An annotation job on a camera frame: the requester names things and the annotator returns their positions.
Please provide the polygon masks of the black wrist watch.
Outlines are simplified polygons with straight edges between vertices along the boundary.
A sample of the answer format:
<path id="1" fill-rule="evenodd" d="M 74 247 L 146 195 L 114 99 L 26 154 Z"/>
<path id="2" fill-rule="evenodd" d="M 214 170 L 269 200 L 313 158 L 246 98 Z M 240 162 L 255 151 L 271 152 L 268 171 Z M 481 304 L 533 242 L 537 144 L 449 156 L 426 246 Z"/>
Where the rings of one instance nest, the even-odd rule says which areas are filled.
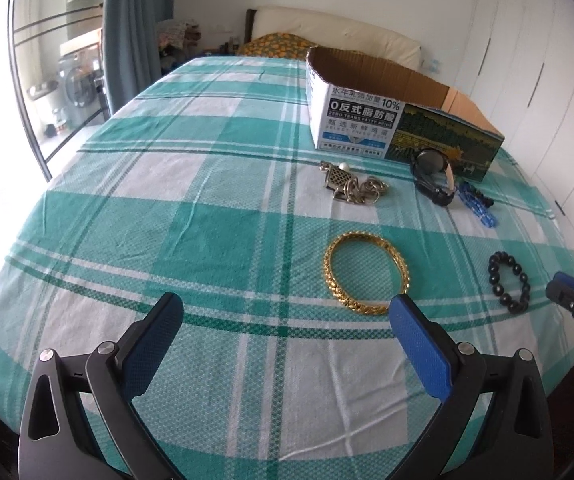
<path id="1" fill-rule="evenodd" d="M 439 207 L 452 203 L 455 179 L 447 155 L 436 148 L 423 148 L 411 160 L 415 188 Z"/>

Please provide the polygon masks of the bed with orange floral cover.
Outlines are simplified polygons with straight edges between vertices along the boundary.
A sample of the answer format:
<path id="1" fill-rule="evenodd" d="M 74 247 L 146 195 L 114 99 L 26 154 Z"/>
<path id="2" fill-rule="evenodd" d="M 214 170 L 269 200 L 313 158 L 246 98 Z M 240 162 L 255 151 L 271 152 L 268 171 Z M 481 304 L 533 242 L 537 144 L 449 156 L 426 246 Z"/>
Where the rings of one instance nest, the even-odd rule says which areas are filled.
<path id="1" fill-rule="evenodd" d="M 271 32 L 252 39 L 239 48 L 237 54 L 253 58 L 285 58 L 304 61 L 316 44 L 288 32 Z"/>

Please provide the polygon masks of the washing machine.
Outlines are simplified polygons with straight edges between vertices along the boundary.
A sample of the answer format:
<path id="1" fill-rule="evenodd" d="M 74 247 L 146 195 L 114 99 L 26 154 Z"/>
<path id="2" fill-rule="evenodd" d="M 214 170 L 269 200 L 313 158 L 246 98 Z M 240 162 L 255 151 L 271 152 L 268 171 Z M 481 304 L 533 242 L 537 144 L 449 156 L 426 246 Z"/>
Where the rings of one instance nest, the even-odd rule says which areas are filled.
<path id="1" fill-rule="evenodd" d="M 64 95 L 64 117 L 71 129 L 98 124 L 106 118 L 99 44 L 63 55 L 59 60 L 59 83 Z"/>

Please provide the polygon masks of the blue-grey curtain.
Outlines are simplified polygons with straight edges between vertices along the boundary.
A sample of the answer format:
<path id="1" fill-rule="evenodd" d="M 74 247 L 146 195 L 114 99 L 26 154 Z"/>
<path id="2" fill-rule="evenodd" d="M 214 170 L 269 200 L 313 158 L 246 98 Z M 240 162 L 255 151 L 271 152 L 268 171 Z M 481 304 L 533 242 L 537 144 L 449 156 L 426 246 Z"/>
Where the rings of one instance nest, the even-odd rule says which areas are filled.
<path id="1" fill-rule="evenodd" d="M 161 77 L 159 22 L 172 18 L 174 0 L 104 0 L 102 47 L 110 112 Z"/>

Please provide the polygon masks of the white built-in wardrobe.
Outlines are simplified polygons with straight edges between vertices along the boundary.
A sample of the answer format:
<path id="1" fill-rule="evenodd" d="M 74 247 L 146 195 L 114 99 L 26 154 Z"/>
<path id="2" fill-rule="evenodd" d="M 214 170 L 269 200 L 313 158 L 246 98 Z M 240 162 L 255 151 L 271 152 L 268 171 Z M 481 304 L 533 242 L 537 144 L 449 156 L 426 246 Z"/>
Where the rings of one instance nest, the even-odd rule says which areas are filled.
<path id="1" fill-rule="evenodd" d="M 574 0 L 476 0 L 455 84 L 504 134 L 574 250 Z"/>

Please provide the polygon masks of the teal plaid tablecloth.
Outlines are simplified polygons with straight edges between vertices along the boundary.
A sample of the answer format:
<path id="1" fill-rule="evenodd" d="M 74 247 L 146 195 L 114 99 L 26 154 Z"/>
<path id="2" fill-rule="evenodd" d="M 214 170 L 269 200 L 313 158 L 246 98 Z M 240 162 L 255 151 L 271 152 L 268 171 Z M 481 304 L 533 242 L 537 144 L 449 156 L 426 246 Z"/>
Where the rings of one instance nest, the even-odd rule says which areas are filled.
<path id="1" fill-rule="evenodd" d="M 298 61 L 198 58 L 119 110 L 37 202 L 0 272 L 0 420 L 18 428 L 38 354 L 119 338 L 166 292 L 183 325 L 135 402 L 191 479 L 381 479 L 437 403 L 387 318 L 323 276 L 350 231 L 401 252 L 409 293 L 480 351 L 529 349 L 546 390 L 574 365 L 574 320 L 545 297 L 574 252 L 516 162 L 482 182 L 498 224 L 434 205 L 409 168 L 356 157 L 388 185 L 334 200 Z"/>

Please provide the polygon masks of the cream padded headboard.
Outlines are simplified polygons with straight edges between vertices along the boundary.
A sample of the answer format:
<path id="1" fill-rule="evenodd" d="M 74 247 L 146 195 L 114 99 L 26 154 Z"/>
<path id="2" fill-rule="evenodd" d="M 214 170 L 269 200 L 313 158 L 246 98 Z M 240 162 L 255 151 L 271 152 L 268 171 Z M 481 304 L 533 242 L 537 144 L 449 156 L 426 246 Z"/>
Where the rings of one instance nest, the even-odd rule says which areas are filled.
<path id="1" fill-rule="evenodd" d="M 258 6 L 246 11 L 244 43 L 285 32 L 323 47 L 360 51 L 416 70 L 421 68 L 421 43 L 398 32 L 334 14 Z"/>

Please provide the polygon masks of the open cardboard box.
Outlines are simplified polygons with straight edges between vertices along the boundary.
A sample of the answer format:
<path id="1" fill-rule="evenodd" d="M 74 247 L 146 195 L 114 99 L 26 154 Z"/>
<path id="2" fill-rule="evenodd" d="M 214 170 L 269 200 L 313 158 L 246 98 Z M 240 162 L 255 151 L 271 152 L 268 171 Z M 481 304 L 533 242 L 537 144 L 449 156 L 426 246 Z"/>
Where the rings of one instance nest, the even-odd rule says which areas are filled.
<path id="1" fill-rule="evenodd" d="M 409 162 L 433 148 L 455 174 L 479 182 L 504 141 L 466 94 L 384 58 L 315 47 L 305 68 L 320 151 Z"/>

